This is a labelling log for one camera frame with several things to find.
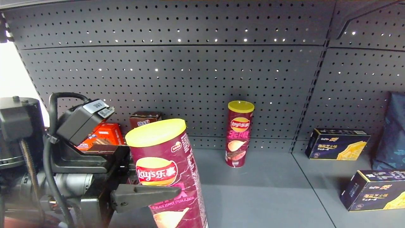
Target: blue plastic bag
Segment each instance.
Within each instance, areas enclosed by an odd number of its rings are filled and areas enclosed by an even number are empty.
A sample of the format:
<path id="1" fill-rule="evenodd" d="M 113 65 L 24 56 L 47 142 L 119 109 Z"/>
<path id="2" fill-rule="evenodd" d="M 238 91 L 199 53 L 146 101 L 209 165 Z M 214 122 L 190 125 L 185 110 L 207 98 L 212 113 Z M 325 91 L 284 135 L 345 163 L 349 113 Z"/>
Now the blue plastic bag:
<path id="1" fill-rule="evenodd" d="M 405 95 L 391 93 L 373 169 L 405 169 Z"/>

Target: qr code label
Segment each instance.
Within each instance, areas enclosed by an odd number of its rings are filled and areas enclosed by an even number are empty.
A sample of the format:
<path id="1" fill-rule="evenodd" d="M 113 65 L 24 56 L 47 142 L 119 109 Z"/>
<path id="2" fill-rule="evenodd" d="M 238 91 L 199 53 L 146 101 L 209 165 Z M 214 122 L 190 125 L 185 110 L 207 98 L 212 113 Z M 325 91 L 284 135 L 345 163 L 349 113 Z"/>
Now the qr code label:
<path id="1" fill-rule="evenodd" d="M 90 114 L 98 112 L 105 107 L 108 107 L 108 105 L 105 102 L 103 102 L 102 100 L 96 100 L 96 101 L 83 105 L 83 108 L 86 111 L 88 111 Z"/>
<path id="2" fill-rule="evenodd" d="M 115 111 L 115 110 L 114 110 L 114 107 L 105 108 L 105 109 L 99 111 L 98 114 L 99 114 L 100 116 L 102 116 L 103 118 L 107 118 L 107 117 L 109 117 L 112 113 L 114 113 L 114 111 Z"/>

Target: pringles-style chip canister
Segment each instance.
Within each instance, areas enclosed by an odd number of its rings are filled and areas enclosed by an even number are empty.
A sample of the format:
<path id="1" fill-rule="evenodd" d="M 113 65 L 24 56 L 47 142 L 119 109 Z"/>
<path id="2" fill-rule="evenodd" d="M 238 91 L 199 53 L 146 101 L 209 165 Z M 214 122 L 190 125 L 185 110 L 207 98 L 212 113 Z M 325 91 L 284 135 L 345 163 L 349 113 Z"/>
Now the pringles-style chip canister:
<path id="1" fill-rule="evenodd" d="M 171 200 L 150 205 L 158 228 L 208 228 L 200 176 L 182 119 L 162 120 L 128 132 L 139 182 L 182 189 Z"/>
<path id="2" fill-rule="evenodd" d="M 245 164 L 254 105 L 247 101 L 231 101 L 228 109 L 225 161 L 230 167 L 239 168 Z"/>

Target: shelf surface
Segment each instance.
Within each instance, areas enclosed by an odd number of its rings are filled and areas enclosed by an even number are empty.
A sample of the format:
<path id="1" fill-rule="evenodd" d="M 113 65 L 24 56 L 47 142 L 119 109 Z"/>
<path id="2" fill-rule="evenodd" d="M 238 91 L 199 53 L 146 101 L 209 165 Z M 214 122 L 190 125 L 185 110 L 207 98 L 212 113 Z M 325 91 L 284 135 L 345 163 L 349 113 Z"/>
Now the shelf surface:
<path id="1" fill-rule="evenodd" d="M 194 150 L 210 227 L 333 228 L 289 153 L 251 152 L 230 168 L 220 150 Z M 155 228 L 148 208 L 116 214 L 110 227 Z"/>
<path id="2" fill-rule="evenodd" d="M 302 151 L 294 153 L 293 156 L 335 227 L 404 227 L 404 209 L 349 212 L 340 201 L 340 194 L 356 171 L 371 169 L 368 156 L 361 156 L 357 161 L 309 160 Z"/>

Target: yellow lid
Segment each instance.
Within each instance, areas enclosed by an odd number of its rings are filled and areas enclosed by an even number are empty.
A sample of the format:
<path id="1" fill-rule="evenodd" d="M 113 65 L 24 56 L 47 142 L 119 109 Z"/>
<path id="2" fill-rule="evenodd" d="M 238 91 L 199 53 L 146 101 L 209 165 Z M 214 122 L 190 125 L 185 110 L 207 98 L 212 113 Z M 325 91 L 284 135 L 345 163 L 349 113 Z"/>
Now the yellow lid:
<path id="1" fill-rule="evenodd" d="M 182 119 L 161 120 L 132 129 L 125 135 L 125 140 L 132 147 L 155 146 L 177 137 L 185 129 Z"/>
<path id="2" fill-rule="evenodd" d="M 228 108 L 238 113 L 249 113 L 253 112 L 254 105 L 247 101 L 231 101 L 228 103 Z"/>

